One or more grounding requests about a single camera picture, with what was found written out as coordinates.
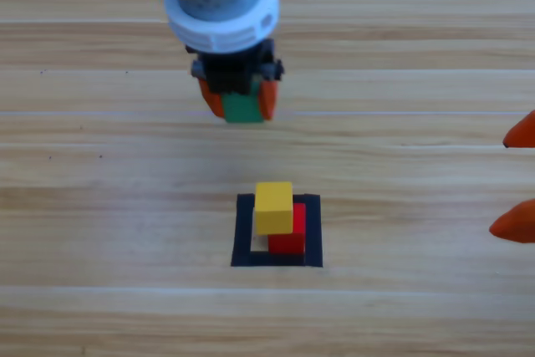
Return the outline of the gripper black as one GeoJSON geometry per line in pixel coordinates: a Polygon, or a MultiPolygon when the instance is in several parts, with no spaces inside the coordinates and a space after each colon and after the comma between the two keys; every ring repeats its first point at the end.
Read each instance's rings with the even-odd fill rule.
{"type": "Polygon", "coordinates": [[[262,117],[274,116],[278,82],[284,74],[283,62],[275,56],[275,42],[266,38],[251,48],[230,54],[209,54],[186,46],[197,58],[191,66],[191,75],[198,79],[202,98],[211,112],[224,119],[220,94],[248,95],[253,84],[260,80],[258,102],[262,117]]]}

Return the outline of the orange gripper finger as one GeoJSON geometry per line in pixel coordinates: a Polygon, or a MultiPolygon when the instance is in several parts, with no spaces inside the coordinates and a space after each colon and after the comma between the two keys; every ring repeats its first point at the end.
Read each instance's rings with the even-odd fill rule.
{"type": "Polygon", "coordinates": [[[534,243],[534,200],[520,202],[500,216],[489,232],[501,239],[519,243],[534,243]]]}
{"type": "Polygon", "coordinates": [[[519,120],[505,135],[502,144],[506,148],[535,147],[535,110],[519,120]]]}

